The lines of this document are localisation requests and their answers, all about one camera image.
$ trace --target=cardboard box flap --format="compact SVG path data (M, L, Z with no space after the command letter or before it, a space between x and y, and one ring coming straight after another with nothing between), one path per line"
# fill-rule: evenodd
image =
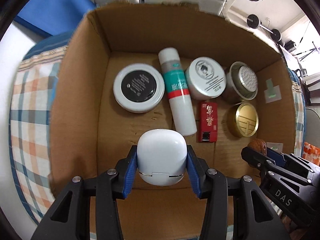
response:
M190 7L113 3L92 14L111 51L157 54L174 47L181 57L211 57L227 67L243 61L255 72L281 58L252 33Z
M51 186L56 193L74 176L97 176L98 116L108 53L84 17L61 63L51 110Z
M256 73L258 77L257 112L259 116L258 138L266 142L283 143L283 152L294 151L296 116L292 96L292 81L287 66L281 60ZM266 103L266 81L279 86L281 100Z

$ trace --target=red stripe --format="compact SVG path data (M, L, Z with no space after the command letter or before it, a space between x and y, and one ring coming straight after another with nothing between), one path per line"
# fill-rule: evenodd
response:
M189 95L189 90L188 89L180 89L180 90L175 90L170 93L168 93L168 99L183 96L183 95Z

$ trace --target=blue gripper pad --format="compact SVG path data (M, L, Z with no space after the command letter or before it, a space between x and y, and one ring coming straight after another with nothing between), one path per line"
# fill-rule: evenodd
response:
M270 148L267 148L267 157L269 157L270 159L273 159L276 162L276 165L279 167L284 167L286 163L282 154Z
M193 160L189 151L187 151L187 172L189 175L192 191L199 198L201 195L200 177L198 175L198 172L196 170L195 164L193 163Z
M124 185L122 190L122 195L124 198L127 198L128 194L131 192L134 177L137 171L137 166L137 151L135 151L128 165L127 172L124 176Z

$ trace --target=cardboard floor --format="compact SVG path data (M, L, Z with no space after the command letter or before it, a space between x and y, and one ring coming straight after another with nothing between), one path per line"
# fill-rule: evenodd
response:
M184 69L191 59L181 59ZM114 167L119 159L125 158L140 136L151 129L174 129L168 100L145 114L130 113L116 102L113 95L113 80L117 73L136 62L150 64L160 70L156 54L112 52L103 87L98 122L98 174ZM241 149L254 138L235 138L226 127L226 113L231 107L222 98L218 103L218 141L198 143L197 134L185 137L198 157L204 158L210 167L215 167L226 176L239 178L252 174L252 168L241 159ZM198 123L198 101L193 101ZM175 239L200 234L206 200L199 200L190 188L188 175L182 181L169 187L157 187L144 182L137 174L133 190L125 201L118 200L120 222L124 238L130 239ZM229 198L228 224L233 223L233 202ZM137 228L144 228L143 236Z

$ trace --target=green sticker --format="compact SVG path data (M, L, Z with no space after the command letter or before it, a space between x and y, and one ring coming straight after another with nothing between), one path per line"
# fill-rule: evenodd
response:
M167 93L175 90L188 89L186 77L183 70L172 70L163 75Z
M266 80L266 84L267 84L267 90L268 90L268 96L269 98L274 98L276 97L276 92L275 92L275 89L273 87L273 83L272 83L272 80L271 78Z

